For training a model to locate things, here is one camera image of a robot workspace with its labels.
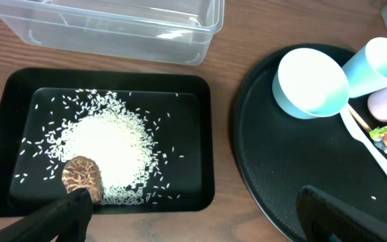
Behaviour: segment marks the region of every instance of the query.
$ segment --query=light blue cup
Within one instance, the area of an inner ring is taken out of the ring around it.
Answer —
[[[387,38],[370,40],[343,70],[349,80],[350,97],[360,97],[387,87]]]
[[[333,116],[349,100],[349,84],[341,67],[310,48],[295,49],[283,57],[272,90],[280,108],[300,119]]]

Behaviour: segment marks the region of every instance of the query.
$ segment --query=wooden surface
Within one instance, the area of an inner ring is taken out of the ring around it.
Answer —
[[[0,98],[8,76],[24,67],[199,75],[212,92],[213,203],[193,213],[94,216],[87,240],[287,241],[257,207],[237,170],[228,136],[230,103],[248,71],[281,47],[318,42],[359,50],[370,38],[387,36],[380,16],[385,4],[387,0],[226,0],[224,27],[197,67],[33,47],[0,20]],[[0,218],[0,229],[17,220]]]

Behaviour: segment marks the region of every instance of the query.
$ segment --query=wooden stick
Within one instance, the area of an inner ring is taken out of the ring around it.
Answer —
[[[355,118],[356,122],[368,133],[370,133],[370,131],[372,130],[370,128],[370,126],[368,126],[367,122],[365,122],[361,116],[349,105],[347,104],[347,107],[349,108],[349,112],[350,114],[353,116],[353,118]]]

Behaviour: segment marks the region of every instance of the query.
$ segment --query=clear plastic bin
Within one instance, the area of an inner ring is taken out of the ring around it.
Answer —
[[[224,0],[0,0],[0,18],[27,44],[200,64],[223,25]]]

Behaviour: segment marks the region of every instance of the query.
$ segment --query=baking pan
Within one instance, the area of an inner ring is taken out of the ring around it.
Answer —
[[[340,115],[299,120],[275,102],[271,84],[277,67],[295,48],[317,49],[341,66],[354,55],[324,44],[290,46],[266,57],[247,75],[234,103],[231,141],[250,193],[293,241],[306,239],[296,215],[296,198],[306,185],[387,223],[387,177],[364,145],[351,137]],[[387,125],[370,115],[367,99],[349,103],[371,127]]]
[[[165,183],[158,175],[151,175],[143,189],[145,197],[156,190],[153,186],[165,187],[170,183],[167,189],[157,191],[161,198],[155,196],[147,203],[130,206],[96,205],[94,213],[197,211],[211,203],[214,171],[210,90],[203,79],[189,75],[29,68],[8,78],[0,103],[0,216],[24,216],[66,194],[60,179],[65,164],[58,162],[55,178],[44,180],[51,164],[44,153],[35,155],[39,150],[34,143],[44,138],[42,127],[49,128],[49,122],[60,125],[63,118],[73,121],[76,110],[65,109],[62,95],[78,95],[87,100],[87,95],[75,92],[76,89],[96,89],[100,95],[116,92],[130,111],[140,108],[150,112],[146,128],[160,118],[154,137],[159,143],[153,150],[168,155],[168,164],[159,161]]]

